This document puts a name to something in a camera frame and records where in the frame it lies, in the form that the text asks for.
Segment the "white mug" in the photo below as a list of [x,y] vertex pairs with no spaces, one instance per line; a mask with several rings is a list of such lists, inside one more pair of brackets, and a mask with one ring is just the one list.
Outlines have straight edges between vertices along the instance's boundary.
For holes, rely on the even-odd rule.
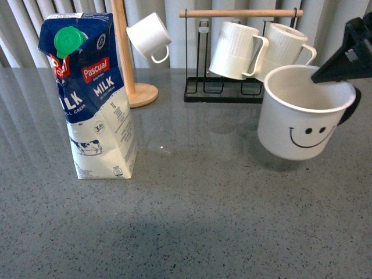
[[288,65],[264,80],[258,137],[271,153],[289,160],[317,156],[337,125],[355,111],[360,91],[347,82],[315,84],[316,66]]
[[[209,70],[235,80],[244,80],[254,75],[260,69],[262,57],[269,44],[268,40],[258,36],[258,33],[259,30],[249,26],[223,22]],[[262,46],[252,72],[247,73],[255,48],[254,38],[262,40]]]
[[[127,27],[127,34],[136,50],[147,60],[151,58],[155,63],[164,62],[169,56],[169,44],[172,39],[162,20],[156,13],[152,13],[131,27]],[[166,47],[167,54],[161,60],[154,58],[154,53]]]
[[296,29],[283,24],[271,23],[264,36],[268,39],[269,46],[263,57],[262,67],[253,76],[259,81],[263,82],[267,74],[278,67],[295,64],[303,49],[311,54],[306,65],[309,65],[316,57],[316,50],[305,44],[307,36]]

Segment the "green bottle cap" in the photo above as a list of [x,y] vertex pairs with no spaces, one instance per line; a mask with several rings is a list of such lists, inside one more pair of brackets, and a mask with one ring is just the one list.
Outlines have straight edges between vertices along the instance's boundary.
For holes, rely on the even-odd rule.
[[79,29],[73,26],[62,28],[54,37],[54,46],[57,49],[57,57],[61,59],[65,58],[80,47],[85,41],[86,38]]

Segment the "milk carton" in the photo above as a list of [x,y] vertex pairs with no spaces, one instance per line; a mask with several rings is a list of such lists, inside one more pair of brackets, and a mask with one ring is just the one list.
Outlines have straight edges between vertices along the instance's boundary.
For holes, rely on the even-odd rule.
[[78,178],[130,178],[137,141],[112,14],[50,15],[38,47],[54,67]]

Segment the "cow illustration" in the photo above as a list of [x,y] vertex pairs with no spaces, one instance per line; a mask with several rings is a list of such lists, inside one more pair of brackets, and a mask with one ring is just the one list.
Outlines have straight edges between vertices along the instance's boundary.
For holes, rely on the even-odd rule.
[[99,141],[95,139],[94,141],[89,142],[76,142],[70,138],[71,142],[77,147],[81,155],[85,156],[95,156],[102,153],[102,147],[99,144]]

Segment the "hanging mug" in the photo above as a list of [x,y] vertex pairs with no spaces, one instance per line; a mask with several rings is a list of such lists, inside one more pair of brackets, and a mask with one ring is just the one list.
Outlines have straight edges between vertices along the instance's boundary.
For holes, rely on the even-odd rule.
[[[155,63],[164,62],[169,56],[170,35],[162,20],[156,13],[152,13],[131,27],[127,27],[127,34],[136,50],[146,59],[151,58]],[[154,58],[154,53],[162,48],[167,49],[166,56],[161,60]]]
[[[264,37],[258,36],[259,30],[233,22],[223,22],[217,40],[209,70],[223,77],[244,80],[254,75],[262,64],[262,57],[269,44]],[[253,39],[262,41],[262,46],[251,73],[248,67],[252,62],[255,43]]]
[[307,36],[294,28],[271,23],[264,36],[268,39],[269,46],[260,70],[253,75],[259,81],[263,82],[267,74],[278,67],[295,64],[302,50],[310,53],[310,59],[306,65],[309,65],[316,57],[316,50],[306,45]]

